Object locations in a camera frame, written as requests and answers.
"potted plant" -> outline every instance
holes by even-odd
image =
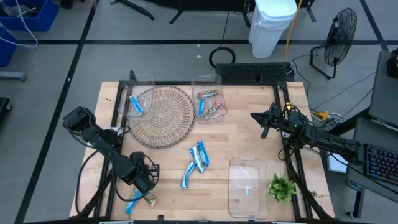
[[[277,174],[274,174],[268,187],[268,193],[273,195],[277,202],[288,202],[292,199],[292,195],[296,194],[295,184],[284,176],[278,177]]]

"black fan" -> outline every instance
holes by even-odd
[[[314,47],[311,50],[311,61],[310,65],[318,70],[322,75],[328,79],[336,77],[336,67],[346,57],[351,44],[353,43],[354,35],[356,30],[356,13],[350,8],[346,8],[340,11],[337,16],[333,19],[333,23],[330,27],[328,38],[324,44],[318,47]],[[325,62],[329,66],[333,66],[333,76],[327,75],[325,72],[314,66],[312,63],[313,52],[320,48],[325,48]]]

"blue storage bin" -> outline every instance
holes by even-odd
[[[8,33],[4,27],[0,27],[0,37],[8,41],[18,43],[18,41]],[[16,48],[17,46],[15,44],[10,44],[0,39],[0,67],[5,67],[10,63]]]
[[[8,6],[16,6],[15,0],[3,0]],[[18,0],[18,4],[29,8],[41,6],[41,10],[35,18],[24,18],[26,26],[30,31],[49,31],[51,25],[57,16],[58,8],[51,0]],[[0,23],[9,30],[24,30],[26,28],[18,17],[0,17]]]

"wooden table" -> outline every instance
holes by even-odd
[[[98,97],[95,110],[97,124],[107,128],[111,118],[117,93],[118,82],[104,82]],[[190,86],[179,86],[191,95]],[[307,98],[302,83],[288,83],[290,101],[298,106],[303,114],[310,117]],[[228,114],[222,121],[214,124],[195,123],[191,133],[181,143],[168,149],[148,149],[140,145],[132,136],[124,137],[122,154],[130,155],[133,151],[143,151],[155,163],[160,164],[160,180],[152,193],[157,198],[154,207],[140,201],[134,208],[131,219],[156,220],[164,215],[165,220],[238,220],[228,213],[228,169],[229,160],[233,157],[249,156],[263,159],[267,164],[266,179],[271,180],[273,173],[287,175],[285,162],[278,159],[282,149],[280,133],[271,129],[266,139],[261,139],[262,128],[251,118],[250,112],[264,112],[275,100],[271,86],[224,86],[224,97]],[[192,156],[189,148],[203,140],[210,158],[206,172],[195,171],[189,180],[189,189],[182,190],[180,183],[185,168]],[[86,159],[92,149],[87,148]],[[307,178],[308,189],[316,192],[317,202],[325,211],[334,217],[329,190],[321,158],[317,153],[301,150],[303,167]],[[95,193],[103,166],[103,156],[95,155],[86,165],[81,176],[80,209]],[[133,186],[118,182],[118,189],[124,198],[128,198]],[[297,188],[300,213],[305,217],[303,197]],[[104,214],[108,193],[104,194],[101,214]],[[115,196],[112,219],[126,219],[126,203]],[[291,202],[277,203],[268,196],[267,220],[294,220]],[[72,206],[71,215],[75,215]]]

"blue candy wrapper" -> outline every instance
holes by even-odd
[[[181,181],[181,188],[182,189],[188,189],[188,179],[189,176],[191,176],[193,170],[195,169],[195,163],[194,162],[189,162],[187,169],[185,169],[185,173],[184,176],[182,177],[182,181]]]
[[[200,99],[199,110],[198,110],[198,117],[199,118],[203,117],[203,110],[205,110],[206,100],[207,100],[206,97]]]
[[[135,189],[132,192],[130,199],[137,199],[139,197],[141,197],[141,192],[138,189]],[[126,211],[125,211],[126,217],[130,217],[131,211],[136,206],[137,202],[138,202],[138,200],[135,200],[133,202],[128,202],[126,204]]]
[[[192,157],[193,157],[193,161],[195,162],[199,173],[203,173],[205,171],[205,166],[203,165],[202,161],[201,161],[201,157],[200,157],[200,149],[198,146],[193,146],[190,148]]]
[[[209,166],[209,157],[205,149],[205,143],[203,141],[198,142],[198,147],[200,149],[200,158],[202,159],[205,166]]]
[[[131,100],[131,103],[132,103],[134,109],[137,111],[137,114],[141,115],[143,112],[143,109],[142,109],[141,105],[138,103],[137,97],[132,95],[132,96],[130,96],[130,100]]]

